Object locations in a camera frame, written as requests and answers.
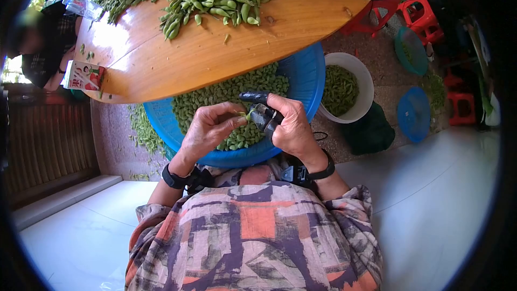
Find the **right hand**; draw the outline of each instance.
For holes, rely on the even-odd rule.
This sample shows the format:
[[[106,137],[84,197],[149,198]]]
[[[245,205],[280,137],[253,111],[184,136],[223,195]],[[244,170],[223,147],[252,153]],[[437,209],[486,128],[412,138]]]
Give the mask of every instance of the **right hand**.
[[[68,51],[66,51],[65,55],[63,55],[63,58],[61,58],[61,64],[60,67],[64,71],[66,67],[68,66],[68,61],[73,60],[75,55],[75,45],[72,46]]]
[[[273,132],[273,145],[299,158],[304,164],[312,155],[322,153],[314,139],[301,101],[270,93],[267,104],[284,116],[282,123]]]

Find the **stone floor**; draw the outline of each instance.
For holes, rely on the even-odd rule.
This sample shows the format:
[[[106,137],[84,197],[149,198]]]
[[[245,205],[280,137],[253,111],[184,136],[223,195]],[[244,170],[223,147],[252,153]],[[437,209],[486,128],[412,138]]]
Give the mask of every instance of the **stone floor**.
[[[370,71],[375,89],[374,101],[383,108],[386,119],[396,133],[389,149],[410,144],[397,124],[397,103],[420,80],[417,75],[406,71],[397,59],[393,48],[392,37],[396,34],[393,24],[390,21],[390,27],[379,32],[375,38],[366,33],[353,33],[345,37],[337,32],[322,41],[325,54],[345,52],[357,55]],[[430,134],[448,127],[446,114],[441,112],[435,115],[431,120]],[[167,160],[160,153],[149,156],[143,147],[136,148],[134,142],[128,139],[128,135],[135,133],[131,129],[125,105],[92,101],[92,120],[97,158],[103,174],[121,175],[124,180],[129,180],[131,174],[148,174],[152,181],[159,179],[158,173]],[[311,127],[313,131],[328,134],[320,145],[330,152],[336,163],[359,158],[350,153],[338,124],[316,115]]]

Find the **juice carton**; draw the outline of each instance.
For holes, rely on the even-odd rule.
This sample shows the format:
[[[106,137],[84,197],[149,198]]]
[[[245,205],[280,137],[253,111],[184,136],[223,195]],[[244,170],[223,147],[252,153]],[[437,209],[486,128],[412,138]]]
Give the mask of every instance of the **juice carton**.
[[[63,87],[66,89],[100,90],[105,70],[105,67],[88,62],[68,61]]]

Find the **red plastic stool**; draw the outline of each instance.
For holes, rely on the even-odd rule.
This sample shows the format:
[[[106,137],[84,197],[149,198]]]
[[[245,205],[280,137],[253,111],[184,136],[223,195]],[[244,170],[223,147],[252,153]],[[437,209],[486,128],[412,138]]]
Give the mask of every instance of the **red plastic stool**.
[[[449,117],[450,126],[473,125],[476,123],[474,96],[471,93],[449,91],[447,98],[452,105],[452,114]]]
[[[363,10],[359,12],[356,16],[352,18],[345,26],[341,27],[339,31],[341,34],[347,36],[352,32],[364,32],[371,33],[372,37],[375,37],[377,32],[388,23],[388,20],[395,15],[397,8],[399,6],[400,0],[372,0],[369,4],[366,5]],[[385,8],[388,10],[384,17],[381,17],[379,8]],[[374,25],[366,25],[361,23],[363,18],[373,10],[379,24],[377,26]]]
[[[415,3],[420,3],[423,9],[417,10]],[[406,0],[399,5],[398,10],[402,11],[407,26],[422,40],[422,45],[427,45],[428,42],[436,44],[443,40],[443,30],[427,0]]]

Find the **blue plastic basket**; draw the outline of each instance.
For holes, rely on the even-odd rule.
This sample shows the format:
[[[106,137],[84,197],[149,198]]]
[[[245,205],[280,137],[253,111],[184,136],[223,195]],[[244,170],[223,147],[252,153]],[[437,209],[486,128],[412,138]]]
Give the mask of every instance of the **blue plastic basket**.
[[[289,78],[288,98],[303,102],[307,119],[312,120],[320,105],[325,87],[325,57],[321,43],[278,61],[278,75]],[[151,125],[158,136],[178,151],[184,135],[179,131],[176,117],[172,113],[171,98],[144,103]],[[249,148],[236,151],[212,151],[199,160],[200,164],[216,167],[244,167],[272,158],[281,150],[267,139],[262,139]]]
[[[404,54],[402,43],[406,45],[407,50],[411,55],[411,62],[408,61],[406,55]],[[407,27],[401,27],[399,29],[397,37],[395,37],[395,52],[397,53],[400,63],[402,63],[406,70],[416,73],[420,76],[427,72],[429,63],[427,60],[427,53],[425,53],[422,41],[411,29]]]
[[[431,108],[427,95],[420,87],[412,87],[399,100],[397,119],[404,135],[418,143],[429,132]]]

